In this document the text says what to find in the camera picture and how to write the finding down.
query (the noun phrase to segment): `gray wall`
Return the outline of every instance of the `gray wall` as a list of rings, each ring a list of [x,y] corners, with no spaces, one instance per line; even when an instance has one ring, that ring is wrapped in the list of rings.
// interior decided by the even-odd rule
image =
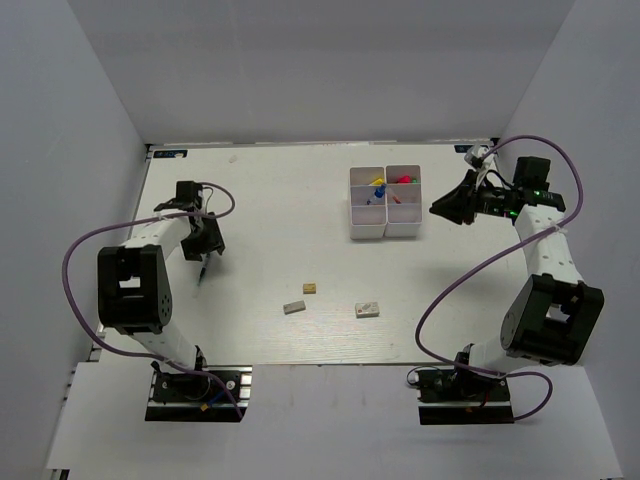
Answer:
[[[163,143],[499,135],[573,1],[69,3]]]
[[[585,280],[606,298],[584,364],[630,479],[640,478],[639,19],[636,0],[578,0],[504,133],[557,141],[582,175],[584,210],[569,241]],[[531,143],[505,150],[510,171],[519,154],[550,155]],[[553,189],[573,208],[575,186],[561,160],[552,171]]]
[[[131,218],[145,150],[64,0],[0,2],[0,25],[0,478],[31,480],[90,348],[65,303],[62,256],[81,233]],[[96,249],[117,237],[72,262],[89,313]]]

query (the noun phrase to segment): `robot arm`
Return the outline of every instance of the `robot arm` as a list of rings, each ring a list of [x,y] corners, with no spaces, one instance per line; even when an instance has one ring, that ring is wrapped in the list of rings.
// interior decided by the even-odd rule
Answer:
[[[178,182],[176,197],[155,211],[164,215],[202,212],[202,203],[202,185]],[[195,217],[161,218],[122,245],[100,250],[98,313],[105,327],[130,336],[152,353],[194,369],[203,360],[202,354],[171,321],[173,304],[165,261],[179,244],[189,261],[224,251],[217,221]]]
[[[486,165],[474,164],[470,157],[465,160],[474,170],[437,200],[431,213],[458,224],[473,223],[477,213],[509,218],[521,240],[564,218],[562,196],[548,191],[549,160],[519,158],[513,188],[507,189],[478,182]],[[507,311],[500,333],[485,343],[468,345],[457,360],[503,373],[579,360],[604,305],[602,291],[584,283],[560,229],[527,245],[524,254],[529,279]]]

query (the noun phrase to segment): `white table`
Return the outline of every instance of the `white table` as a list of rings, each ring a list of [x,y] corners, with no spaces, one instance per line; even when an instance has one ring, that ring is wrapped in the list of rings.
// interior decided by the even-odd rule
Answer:
[[[427,212],[462,180],[467,165],[452,145],[307,145],[190,149],[153,159],[138,218],[171,198],[177,180],[227,187],[237,208],[220,220],[227,249],[215,256],[196,296],[200,265],[180,248],[167,262],[173,320],[209,363],[416,363],[415,325],[449,283],[518,241],[506,219],[481,216],[457,226]],[[352,166],[419,164],[424,222],[417,239],[349,238],[347,184]],[[227,208],[224,194],[210,203]],[[497,262],[454,292],[428,320],[423,339],[453,357],[499,331],[527,278],[524,257]],[[302,295],[315,282],[316,295]],[[296,300],[307,310],[285,316]],[[356,319],[357,302],[377,301],[378,318]],[[111,343],[139,346],[115,332]],[[104,361],[121,361],[107,355]]]

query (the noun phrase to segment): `plastic container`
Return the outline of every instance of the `plastic container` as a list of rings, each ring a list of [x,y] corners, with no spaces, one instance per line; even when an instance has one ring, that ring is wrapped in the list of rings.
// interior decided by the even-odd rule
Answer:
[[[402,203],[387,198],[387,227],[385,237],[415,237],[422,225],[422,179],[419,165],[389,165],[386,168],[387,184]],[[408,175],[416,183],[398,183]]]
[[[376,188],[369,185],[384,179],[384,167],[353,167],[349,171],[349,233],[354,240],[382,238],[387,227],[386,195],[367,205]]]

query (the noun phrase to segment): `black metal base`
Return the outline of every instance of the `black metal base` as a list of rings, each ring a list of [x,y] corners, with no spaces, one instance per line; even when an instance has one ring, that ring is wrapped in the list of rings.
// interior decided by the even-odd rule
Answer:
[[[216,375],[225,384],[232,381],[233,388],[229,389],[233,398],[238,402],[240,410],[244,414],[248,405],[248,396],[242,392],[242,376],[250,375],[250,368],[241,370],[225,368],[207,370]],[[240,421],[238,413],[226,395],[220,393],[222,389],[214,382],[209,382],[205,377],[156,373],[145,420],[150,422],[224,422],[237,423]]]
[[[506,380],[491,389],[463,397],[452,388],[453,368],[420,370],[420,425],[477,425],[513,423],[511,395]]]

